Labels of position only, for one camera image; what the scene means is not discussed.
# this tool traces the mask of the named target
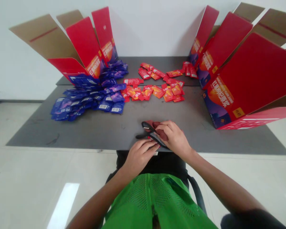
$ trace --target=red packet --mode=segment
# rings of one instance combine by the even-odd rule
[[[126,94],[132,97],[134,100],[139,99],[141,101],[144,100],[144,97],[142,96],[141,89],[140,91],[136,90],[135,88],[131,86],[126,86]]]
[[[127,90],[126,89],[122,90],[121,94],[124,97],[125,102],[130,102],[130,96],[127,94]]]
[[[174,102],[181,102],[185,100],[182,95],[176,95],[176,98],[173,100]]]
[[[172,84],[172,83],[176,83],[177,80],[169,78],[168,76],[164,77],[163,80],[167,83],[167,84]]]
[[[153,72],[151,72],[150,76],[151,76],[154,80],[161,79],[160,76],[158,76],[157,74],[155,74],[155,73],[153,73]]]
[[[153,73],[157,74],[158,76],[160,76],[161,78],[166,77],[166,74],[164,74],[163,72],[159,71],[158,69],[154,68]]]
[[[184,86],[184,81],[181,81],[181,80],[176,80],[176,81],[181,86],[181,88]]]
[[[191,78],[198,79],[196,70],[193,65],[190,66],[190,72],[191,72],[191,75],[190,75]]]
[[[188,61],[184,61],[183,64],[182,64],[182,70],[183,72],[185,72],[185,69],[190,65],[191,63],[188,62]]]
[[[153,86],[152,85],[144,86],[143,92],[142,92],[144,100],[149,100],[152,93],[153,93]]]
[[[142,63],[140,66],[145,68],[147,71],[152,71],[154,69],[154,66],[147,63]]]
[[[156,96],[158,99],[160,99],[164,95],[164,92],[161,90],[161,88],[154,85],[153,86],[153,95]]]
[[[163,95],[163,98],[166,102],[173,101],[174,99],[176,99],[176,96],[173,94],[170,86],[167,86],[166,84],[162,84],[161,87],[162,87],[162,91],[165,93]]]
[[[147,73],[147,71],[143,68],[139,68],[139,74],[144,80],[148,80],[151,76]]]
[[[171,72],[166,73],[170,78],[176,77],[176,76],[181,76],[182,72],[180,70],[175,70]]]
[[[183,95],[183,90],[179,83],[173,83],[170,86],[174,95]]]
[[[140,83],[144,83],[143,79],[135,78],[135,79],[125,79],[124,83],[126,85],[138,85]]]

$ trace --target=black pants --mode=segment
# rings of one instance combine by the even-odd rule
[[[117,150],[117,169],[109,175],[106,183],[117,173],[124,165],[129,151]],[[147,163],[146,167],[140,174],[166,173],[179,178],[184,185],[188,186],[187,169],[185,162],[173,152],[158,152],[157,156],[153,156]]]

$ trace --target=white floor tile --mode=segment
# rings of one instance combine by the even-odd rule
[[[0,149],[0,228],[45,228],[71,152]]]

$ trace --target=hand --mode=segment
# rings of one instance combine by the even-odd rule
[[[172,121],[164,121],[156,128],[156,130],[163,130],[168,137],[168,141],[161,141],[182,160],[188,162],[189,159],[196,154],[196,151],[189,145],[183,131]]]
[[[124,176],[129,178],[130,181],[138,176],[159,147],[160,145],[152,139],[137,141],[130,149],[127,159],[120,169]]]

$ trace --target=pile of packets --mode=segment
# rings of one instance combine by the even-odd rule
[[[109,64],[99,79],[84,74],[70,76],[74,88],[67,89],[62,97],[56,100],[51,115],[55,121],[74,121],[85,110],[103,110],[115,114],[123,113],[125,99],[121,90],[126,84],[117,84],[116,79],[128,74],[128,65],[121,60]]]
[[[197,78],[193,65],[187,61],[183,62],[181,70],[167,72],[166,74],[154,68],[154,66],[150,64],[142,63],[141,67],[142,68],[139,68],[139,75],[143,79],[124,80],[124,83],[127,85],[126,89],[122,91],[125,102],[129,102],[130,97],[132,98],[132,101],[149,100],[152,94],[158,99],[163,97],[166,102],[180,102],[184,100],[184,97],[182,96],[184,95],[184,91],[182,89],[184,82],[173,79],[173,77],[181,76],[185,73],[187,76]],[[159,88],[156,85],[146,85],[143,90],[141,90],[138,85],[143,83],[144,80],[148,80],[150,78],[153,78],[154,80],[163,79],[167,84],[169,84],[169,86],[167,84],[162,84],[161,88]]]

